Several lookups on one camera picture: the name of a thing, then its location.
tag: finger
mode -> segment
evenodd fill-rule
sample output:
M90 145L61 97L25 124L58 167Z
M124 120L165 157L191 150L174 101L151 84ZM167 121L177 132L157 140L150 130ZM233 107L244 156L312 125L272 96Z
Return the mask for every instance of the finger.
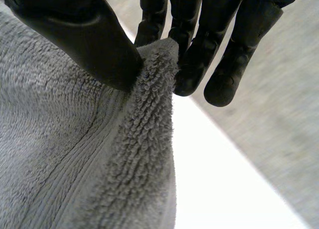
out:
M180 60L175 94L189 96L197 89L224 38L241 0L203 0L199 28Z
M243 0L223 58L205 87L208 103L217 107L231 103L259 42L282 14L271 1Z
M168 36L179 45L179 58L188 49L194 35L201 0L170 0L173 17Z
M142 59L105 0L94 0L86 8L94 14L76 17L54 14L49 4L38 11L32 5L25 8L17 2L6 0L23 23L62 49L95 79L115 89L131 89Z
M165 26L167 0L140 0L143 10L135 45L144 46L160 39Z

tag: towel fold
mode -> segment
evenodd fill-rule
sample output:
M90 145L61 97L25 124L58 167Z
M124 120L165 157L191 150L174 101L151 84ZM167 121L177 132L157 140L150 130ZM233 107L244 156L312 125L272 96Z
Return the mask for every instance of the towel fold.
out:
M0 27L0 228L172 229L177 43L139 48L144 67L127 94L3 3Z

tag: floor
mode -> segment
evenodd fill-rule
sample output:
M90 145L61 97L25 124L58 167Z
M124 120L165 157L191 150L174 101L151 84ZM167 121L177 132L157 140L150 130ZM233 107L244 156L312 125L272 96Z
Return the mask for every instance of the floor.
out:
M234 101L216 108L205 102L203 89L226 47L232 23L206 78L192 96L274 190L315 229L319 229L318 1L297 0L284 8L284 15L256 50ZM142 15L139 0L108 2L136 34ZM170 20L168 16L164 37ZM192 130L195 134L200 129Z

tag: hand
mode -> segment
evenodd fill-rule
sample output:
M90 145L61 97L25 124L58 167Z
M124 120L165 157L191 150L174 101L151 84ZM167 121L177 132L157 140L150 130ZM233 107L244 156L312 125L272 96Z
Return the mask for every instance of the hand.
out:
M26 25L107 86L129 91L142 59L105 0L5 0Z
M170 0L173 19L168 36L179 44L180 71L175 77L175 94L189 96L197 89L239 8L223 58L204 91L210 104L228 105L258 43L283 14L281 7L293 1ZM192 41L201 2L199 28ZM141 0L140 4L143 17L136 46L160 39L167 12L167 0Z

